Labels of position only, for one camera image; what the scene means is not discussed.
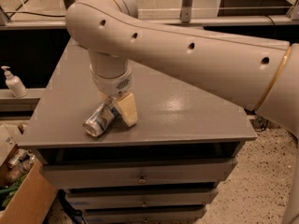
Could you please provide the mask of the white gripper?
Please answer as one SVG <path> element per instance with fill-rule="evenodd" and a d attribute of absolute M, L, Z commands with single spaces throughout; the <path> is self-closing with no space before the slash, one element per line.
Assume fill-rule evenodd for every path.
<path fill-rule="evenodd" d="M 119 76 L 113 78 L 100 77 L 93 70 L 91 70 L 93 83 L 99 90 L 99 99 L 104 102 L 109 96 L 115 96 L 119 93 L 126 92 L 132 83 L 132 69 L 127 68 L 127 71 Z M 126 92 L 115 102 L 115 107 L 120 113 L 124 123 L 128 127 L 132 127 L 138 120 L 135 97 L 131 92 Z"/>

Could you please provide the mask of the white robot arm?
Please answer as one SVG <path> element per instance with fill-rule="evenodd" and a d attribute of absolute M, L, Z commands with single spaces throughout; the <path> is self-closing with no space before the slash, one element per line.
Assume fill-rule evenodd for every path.
<path fill-rule="evenodd" d="M 78 0 L 71 37 L 90 54 L 98 90 L 129 86 L 129 61 L 213 93 L 299 137 L 299 45 L 142 21 L 135 0 Z"/>

